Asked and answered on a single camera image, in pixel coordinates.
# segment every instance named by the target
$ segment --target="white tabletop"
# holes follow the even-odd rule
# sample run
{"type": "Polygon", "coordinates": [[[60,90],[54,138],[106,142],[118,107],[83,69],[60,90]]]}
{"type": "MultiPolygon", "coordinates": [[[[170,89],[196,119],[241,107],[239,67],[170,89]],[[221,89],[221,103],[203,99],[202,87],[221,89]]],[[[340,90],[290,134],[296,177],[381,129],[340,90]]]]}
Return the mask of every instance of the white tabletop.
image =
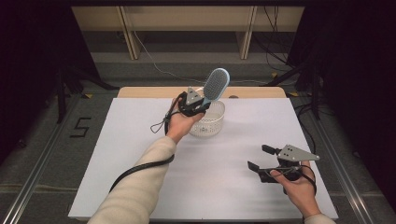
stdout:
{"type": "MultiPolygon", "coordinates": [[[[290,100],[221,99],[223,127],[209,138],[185,136],[177,146],[152,220],[279,221],[302,215],[279,184],[261,183],[248,161],[261,168],[277,167],[276,156],[262,145],[286,144],[309,150],[290,100]]],[[[114,180],[140,158],[163,129],[152,133],[171,99],[114,99],[69,216],[88,219],[108,194],[114,180]]],[[[316,173],[317,200],[330,218],[338,216],[316,173]]]]}

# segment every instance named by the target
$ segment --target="floor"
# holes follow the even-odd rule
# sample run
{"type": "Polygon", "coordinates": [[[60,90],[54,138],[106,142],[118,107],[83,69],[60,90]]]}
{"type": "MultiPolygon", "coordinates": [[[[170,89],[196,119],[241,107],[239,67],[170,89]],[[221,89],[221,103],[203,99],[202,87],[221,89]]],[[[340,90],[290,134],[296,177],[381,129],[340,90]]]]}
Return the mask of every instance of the floor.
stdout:
{"type": "MultiPolygon", "coordinates": [[[[235,37],[231,33],[164,32],[149,34],[139,60],[131,61],[122,36],[116,33],[86,33],[87,44],[103,81],[115,86],[190,86],[205,80],[216,67],[232,74],[232,86],[258,86],[274,75],[281,75],[287,65],[253,41],[247,60],[240,60],[235,37]]],[[[262,34],[258,39],[268,42],[262,34]]],[[[270,50],[287,57],[292,34],[283,34],[270,50]]],[[[281,87],[295,93],[298,76],[281,87]]],[[[70,94],[67,114],[56,124],[57,99],[52,95],[29,133],[26,147],[17,147],[0,166],[0,217],[16,212],[12,223],[85,223],[67,217],[117,91],[106,91],[82,81],[84,92],[70,94]]],[[[294,106],[308,104],[309,92],[291,96],[294,106]]],[[[320,120],[307,111],[300,116],[309,146],[316,149],[317,162],[332,202],[338,212],[337,223],[396,223],[396,215],[370,177],[353,146],[343,133],[336,115],[321,96],[320,120]]]]}

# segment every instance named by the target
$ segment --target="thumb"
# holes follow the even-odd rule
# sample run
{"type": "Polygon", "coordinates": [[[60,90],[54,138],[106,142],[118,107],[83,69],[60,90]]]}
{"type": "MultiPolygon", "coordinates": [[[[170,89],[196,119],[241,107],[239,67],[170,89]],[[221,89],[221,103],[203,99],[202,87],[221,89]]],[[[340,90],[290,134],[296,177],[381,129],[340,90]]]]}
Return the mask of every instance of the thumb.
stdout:
{"type": "Polygon", "coordinates": [[[289,180],[283,176],[278,170],[272,170],[270,172],[270,175],[279,183],[281,184],[283,187],[285,187],[285,185],[289,184],[289,180]]]}

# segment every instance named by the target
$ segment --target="gray floor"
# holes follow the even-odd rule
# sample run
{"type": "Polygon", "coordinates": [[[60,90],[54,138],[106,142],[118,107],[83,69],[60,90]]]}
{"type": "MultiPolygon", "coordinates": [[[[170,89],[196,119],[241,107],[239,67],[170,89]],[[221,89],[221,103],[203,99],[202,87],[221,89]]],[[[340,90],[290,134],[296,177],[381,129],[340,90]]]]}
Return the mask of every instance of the gray floor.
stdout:
{"type": "MultiPolygon", "coordinates": [[[[142,52],[139,60],[130,61],[122,38],[115,33],[87,33],[85,36],[102,79],[117,86],[199,85],[199,82],[181,80],[177,77],[203,81],[216,67],[229,70],[233,86],[257,86],[270,81],[274,72],[283,74],[273,67],[290,69],[271,56],[267,61],[265,52],[254,42],[250,47],[248,59],[240,60],[236,40],[231,33],[148,34],[145,45],[151,57],[158,68],[171,72],[172,75],[158,71],[146,52],[142,52]]],[[[281,38],[282,44],[289,45],[292,34],[282,35],[281,38]]],[[[270,48],[283,57],[283,47],[273,44],[270,48]]],[[[295,79],[296,77],[293,77],[285,83],[292,84],[295,79]]],[[[69,116],[59,131],[33,194],[22,208],[19,223],[84,223],[68,218],[67,213],[84,176],[111,101],[117,97],[117,91],[105,91],[90,82],[82,83],[85,86],[84,95],[72,95],[67,99],[69,116]],[[71,135],[83,134],[83,130],[75,129],[79,118],[91,118],[80,123],[80,126],[89,127],[89,130],[85,137],[73,138],[71,135]]],[[[286,92],[294,91],[292,85],[282,87],[286,92]]],[[[292,97],[290,100],[297,106],[309,102],[309,97],[300,92],[300,96],[292,97]]],[[[361,160],[352,155],[353,146],[350,145],[332,110],[326,106],[326,99],[323,98],[321,101],[323,103],[320,105],[320,121],[313,119],[310,112],[304,113],[301,120],[308,130],[305,133],[312,134],[317,153],[321,157],[317,165],[338,211],[340,218],[336,222],[360,223],[360,219],[334,171],[317,122],[320,122],[331,139],[347,176],[367,206],[372,223],[396,223],[396,215],[387,200],[361,160]]],[[[25,136],[27,146],[15,148],[0,166],[0,217],[7,213],[21,187],[29,179],[41,153],[48,146],[48,141],[53,139],[52,134],[59,126],[56,120],[57,101],[56,96],[52,96],[49,99],[49,107],[42,109],[41,116],[25,136]]],[[[308,134],[306,139],[313,148],[314,144],[308,134]]]]}

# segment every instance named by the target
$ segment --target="person's right hand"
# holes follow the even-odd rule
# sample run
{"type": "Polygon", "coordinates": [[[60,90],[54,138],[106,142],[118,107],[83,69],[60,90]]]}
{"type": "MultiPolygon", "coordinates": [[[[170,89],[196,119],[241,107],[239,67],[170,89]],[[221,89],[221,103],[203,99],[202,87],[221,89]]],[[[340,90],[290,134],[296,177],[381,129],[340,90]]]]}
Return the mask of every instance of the person's right hand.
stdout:
{"type": "MultiPolygon", "coordinates": [[[[310,167],[309,161],[302,161],[302,165],[310,167]]],[[[305,175],[314,180],[315,176],[309,168],[302,167],[302,169],[305,175]]],[[[321,213],[315,199],[314,187],[307,179],[301,176],[298,180],[289,181],[277,170],[272,170],[270,174],[285,188],[291,202],[297,206],[304,218],[321,213]]]]}

